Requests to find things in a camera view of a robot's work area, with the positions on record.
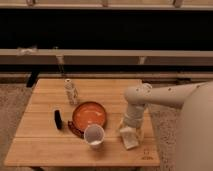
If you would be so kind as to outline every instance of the orange bowl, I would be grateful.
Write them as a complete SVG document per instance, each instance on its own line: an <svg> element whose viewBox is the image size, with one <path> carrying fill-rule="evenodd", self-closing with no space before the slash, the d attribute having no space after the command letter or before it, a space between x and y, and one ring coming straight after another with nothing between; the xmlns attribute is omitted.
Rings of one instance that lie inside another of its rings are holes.
<svg viewBox="0 0 213 171"><path fill-rule="evenodd" d="M72 116L72 132L82 137L84 130L90 124L104 127L106 123L106 110L97 102L84 102L77 106Z"/></svg>

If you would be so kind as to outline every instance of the floor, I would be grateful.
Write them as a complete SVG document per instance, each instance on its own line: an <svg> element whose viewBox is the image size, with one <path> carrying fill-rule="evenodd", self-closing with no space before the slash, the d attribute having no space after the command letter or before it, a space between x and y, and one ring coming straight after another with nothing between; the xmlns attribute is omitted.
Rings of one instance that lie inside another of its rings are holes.
<svg viewBox="0 0 213 171"><path fill-rule="evenodd" d="M23 83L0 84L0 171L30 171L27 167L5 167L3 161L10 147L12 138L18 123L25 110L27 102L32 93L32 88L26 88ZM150 105L154 131L156 134L159 155L161 159L160 168L141 168L141 171L173 171L173 154L176 142L176 127L179 111ZM135 168L44 168L47 171L60 170L85 170L85 171L130 171Z"/></svg>

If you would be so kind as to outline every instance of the plastic cup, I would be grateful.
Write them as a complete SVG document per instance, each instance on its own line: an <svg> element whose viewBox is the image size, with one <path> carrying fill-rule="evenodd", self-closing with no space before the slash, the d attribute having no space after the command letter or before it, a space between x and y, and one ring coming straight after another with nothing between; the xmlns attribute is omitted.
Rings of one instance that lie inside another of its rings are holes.
<svg viewBox="0 0 213 171"><path fill-rule="evenodd" d="M104 135L104 129L97 124L91 124L84 130L84 140L92 149L100 148Z"/></svg>

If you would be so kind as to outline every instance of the table leg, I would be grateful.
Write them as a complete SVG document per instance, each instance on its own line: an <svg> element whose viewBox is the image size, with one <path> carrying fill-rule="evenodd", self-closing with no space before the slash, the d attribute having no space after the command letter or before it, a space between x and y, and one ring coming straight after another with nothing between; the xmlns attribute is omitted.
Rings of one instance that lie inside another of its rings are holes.
<svg viewBox="0 0 213 171"><path fill-rule="evenodd" d="M44 171L41 167L30 167L34 171Z"/></svg>

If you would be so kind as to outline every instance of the paper cup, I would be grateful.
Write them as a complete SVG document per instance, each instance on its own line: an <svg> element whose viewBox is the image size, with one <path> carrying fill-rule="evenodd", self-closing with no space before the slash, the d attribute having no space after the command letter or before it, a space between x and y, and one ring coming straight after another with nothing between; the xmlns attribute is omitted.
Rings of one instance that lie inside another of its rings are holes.
<svg viewBox="0 0 213 171"><path fill-rule="evenodd" d="M104 140L104 129L97 124L89 125L84 131L84 140L93 149L100 148Z"/></svg>

